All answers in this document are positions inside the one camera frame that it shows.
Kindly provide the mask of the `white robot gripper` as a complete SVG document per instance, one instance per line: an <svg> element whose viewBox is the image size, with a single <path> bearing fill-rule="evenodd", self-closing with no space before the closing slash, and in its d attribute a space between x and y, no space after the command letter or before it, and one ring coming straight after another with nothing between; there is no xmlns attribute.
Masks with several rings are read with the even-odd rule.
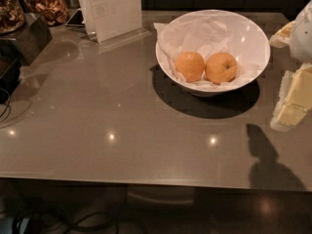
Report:
<svg viewBox="0 0 312 234"><path fill-rule="evenodd" d="M304 63L296 72L286 71L270 127L278 132L295 128L312 109L312 0L269 39L274 48L290 47L292 56Z"/></svg>

